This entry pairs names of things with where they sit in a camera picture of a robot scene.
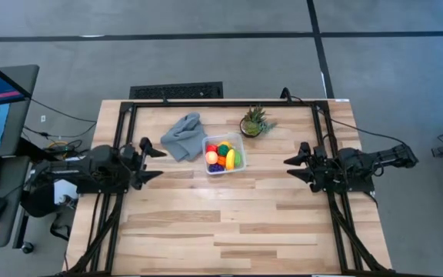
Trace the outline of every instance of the green toy fruit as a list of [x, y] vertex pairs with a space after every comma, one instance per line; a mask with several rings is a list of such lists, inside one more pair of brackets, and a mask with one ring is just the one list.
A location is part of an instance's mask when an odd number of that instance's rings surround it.
[[242, 163], [242, 157], [240, 156], [240, 153], [238, 151], [235, 151], [235, 160], [234, 160], [235, 167], [239, 166], [241, 163]]
[[230, 150], [230, 149], [228, 148], [227, 145], [220, 145], [218, 147], [218, 154], [220, 156], [224, 156], [225, 157], [227, 155], [227, 153], [228, 153], [228, 150]]

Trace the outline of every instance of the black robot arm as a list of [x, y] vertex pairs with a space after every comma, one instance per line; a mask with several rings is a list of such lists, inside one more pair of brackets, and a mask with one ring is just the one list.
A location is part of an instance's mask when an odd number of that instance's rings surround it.
[[374, 191], [371, 177], [384, 167], [411, 168], [418, 160], [409, 146], [401, 144], [391, 149], [364, 153], [358, 149], [345, 148], [338, 151], [334, 159], [329, 159], [324, 146], [314, 147], [311, 153], [307, 142], [300, 144], [298, 155], [284, 161], [288, 165], [301, 165], [305, 169], [290, 169], [287, 172], [304, 182], [311, 183], [311, 190], [332, 189], [335, 192]]
[[36, 165], [30, 183], [39, 187], [64, 179], [76, 185], [77, 193], [122, 193], [127, 191], [129, 185], [141, 189], [147, 181], [163, 173], [145, 171], [146, 156], [155, 158], [166, 154], [155, 150], [147, 138], [142, 138], [139, 147], [141, 154], [136, 152], [133, 145], [124, 145], [119, 149], [100, 145], [83, 159], [43, 161]]

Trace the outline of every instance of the clear plastic bin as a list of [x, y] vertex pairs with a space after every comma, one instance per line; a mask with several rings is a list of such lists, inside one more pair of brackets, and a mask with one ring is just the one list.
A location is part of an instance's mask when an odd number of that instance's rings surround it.
[[[241, 164], [232, 170], [224, 170], [222, 172], [210, 172], [208, 170], [209, 164], [206, 162], [206, 145], [217, 145], [221, 142], [230, 142], [231, 147], [235, 150], [237, 150], [240, 153], [241, 156]], [[205, 169], [206, 173], [209, 175], [218, 175], [218, 174], [225, 174], [225, 173], [233, 173], [233, 172], [241, 172], [245, 170], [245, 166], [247, 165], [247, 159], [245, 158], [245, 151], [244, 151], [244, 142], [242, 141], [242, 137], [239, 134], [235, 133], [228, 133], [227, 135], [214, 135], [214, 136], [207, 136], [202, 140], [203, 144], [203, 159], [205, 160]]]

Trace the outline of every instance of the gray cloth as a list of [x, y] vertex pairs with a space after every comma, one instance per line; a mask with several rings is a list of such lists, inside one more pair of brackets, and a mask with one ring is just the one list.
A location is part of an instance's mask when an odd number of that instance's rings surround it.
[[199, 114], [191, 112], [181, 118], [160, 142], [172, 155], [175, 161], [193, 160], [202, 151], [202, 139], [206, 137]]

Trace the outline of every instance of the black desk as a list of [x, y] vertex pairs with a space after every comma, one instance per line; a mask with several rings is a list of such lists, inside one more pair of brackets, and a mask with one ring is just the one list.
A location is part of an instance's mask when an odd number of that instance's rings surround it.
[[[37, 65], [12, 66], [0, 68], [0, 70], [26, 89], [27, 92], [33, 93], [38, 74]], [[5, 132], [3, 133], [0, 146], [0, 157], [6, 156], [11, 158], [2, 159], [0, 163], [0, 197], [6, 195], [11, 189], [24, 184], [31, 160], [44, 159], [41, 149], [21, 138], [29, 106], [30, 101], [26, 100], [24, 102], [12, 103], [9, 107]], [[22, 190], [17, 189], [7, 197], [8, 205], [0, 219], [0, 247], [8, 244], [16, 212], [18, 211], [21, 193]], [[19, 220], [22, 220], [24, 217], [25, 213], [23, 212]], [[22, 236], [20, 231], [21, 228], [18, 228], [18, 237]]]

